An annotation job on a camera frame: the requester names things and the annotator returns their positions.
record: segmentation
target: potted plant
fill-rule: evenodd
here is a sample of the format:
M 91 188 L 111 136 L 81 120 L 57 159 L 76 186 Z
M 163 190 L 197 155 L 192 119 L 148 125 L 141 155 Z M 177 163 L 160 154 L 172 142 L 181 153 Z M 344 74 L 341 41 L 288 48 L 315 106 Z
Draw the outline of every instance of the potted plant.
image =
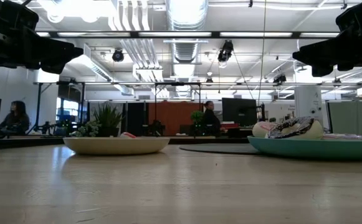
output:
M 191 126 L 191 133 L 194 133 L 195 136 L 201 135 L 201 121 L 203 119 L 204 113 L 202 111 L 193 111 L 191 113 L 191 120 L 193 125 Z
M 112 108 L 108 103 L 102 107 L 98 105 L 98 110 L 93 113 L 95 120 L 100 124 L 98 137 L 117 137 L 118 124 L 120 124 L 123 116 L 117 112 L 117 107 Z
M 191 120 L 194 124 L 198 124 L 203 119 L 203 112 L 202 111 L 193 111 L 191 113 Z
M 74 137 L 96 137 L 99 133 L 99 127 L 101 125 L 98 121 L 88 121 L 83 126 L 79 127 L 72 136 Z

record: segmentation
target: orange wall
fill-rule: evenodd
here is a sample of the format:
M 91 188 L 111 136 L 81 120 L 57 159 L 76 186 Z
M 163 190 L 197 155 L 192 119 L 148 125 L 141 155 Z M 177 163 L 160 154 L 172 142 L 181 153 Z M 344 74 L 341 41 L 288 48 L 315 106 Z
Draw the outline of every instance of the orange wall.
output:
M 188 102 L 160 102 L 157 103 L 157 120 L 165 125 L 165 136 L 174 136 L 179 133 L 179 126 L 182 124 L 193 124 L 191 113 L 199 110 L 199 103 Z M 149 103 L 149 124 L 155 119 L 155 104 Z

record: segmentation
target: green plant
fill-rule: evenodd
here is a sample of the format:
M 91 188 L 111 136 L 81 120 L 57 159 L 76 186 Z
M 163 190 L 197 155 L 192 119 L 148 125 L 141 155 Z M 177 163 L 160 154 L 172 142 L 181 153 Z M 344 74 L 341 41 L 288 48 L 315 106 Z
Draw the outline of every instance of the green plant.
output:
M 96 137 L 101 125 L 98 121 L 88 121 L 85 125 L 78 128 L 72 136 L 75 137 Z
M 121 113 L 117 113 L 117 107 L 112 108 L 108 103 L 102 107 L 98 105 L 98 110 L 95 109 L 93 116 L 103 128 L 117 128 L 123 119 Z
M 193 111 L 191 113 L 191 120 L 194 123 L 200 123 L 202 119 L 203 119 L 203 112 L 202 111 Z

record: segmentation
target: teal bowl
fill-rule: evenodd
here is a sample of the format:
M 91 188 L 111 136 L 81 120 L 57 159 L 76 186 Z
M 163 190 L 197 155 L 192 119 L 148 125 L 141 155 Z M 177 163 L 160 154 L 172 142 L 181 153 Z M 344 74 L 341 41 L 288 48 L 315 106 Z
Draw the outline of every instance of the teal bowl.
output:
M 298 159 L 362 160 L 362 140 L 248 138 L 250 144 L 264 154 Z

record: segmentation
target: black camera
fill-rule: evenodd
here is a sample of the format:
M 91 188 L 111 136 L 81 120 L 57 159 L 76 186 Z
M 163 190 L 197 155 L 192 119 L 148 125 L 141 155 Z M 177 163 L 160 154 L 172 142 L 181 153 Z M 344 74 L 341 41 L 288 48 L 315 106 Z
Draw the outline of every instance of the black camera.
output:
M 0 67 L 60 74 L 67 62 L 83 54 L 74 44 L 37 35 L 38 20 L 24 5 L 0 0 Z
M 124 60 L 123 49 L 115 49 L 112 59 L 115 62 L 122 62 Z
M 218 61 L 219 62 L 227 62 L 232 56 L 233 51 L 233 43 L 231 40 L 225 40 L 224 46 L 219 51 Z

